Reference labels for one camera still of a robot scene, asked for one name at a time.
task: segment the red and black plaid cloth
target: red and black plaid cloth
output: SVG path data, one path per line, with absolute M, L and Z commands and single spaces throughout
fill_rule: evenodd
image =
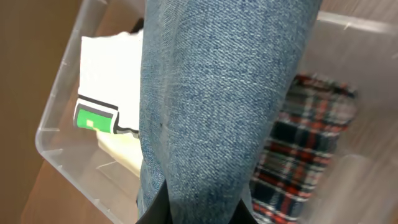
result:
M 258 223 L 294 224 L 356 114 L 356 90 L 317 74 L 297 75 L 250 186 Z

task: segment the plaid shirt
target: plaid shirt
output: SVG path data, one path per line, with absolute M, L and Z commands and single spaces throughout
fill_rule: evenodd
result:
M 297 75 L 251 185 L 258 223 L 294 224 L 356 114 L 356 91 L 320 75 Z

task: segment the denim fabric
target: denim fabric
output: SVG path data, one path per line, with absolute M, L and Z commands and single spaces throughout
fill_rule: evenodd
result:
M 166 179 L 174 223 L 229 222 L 320 2 L 147 0 L 141 215 Z

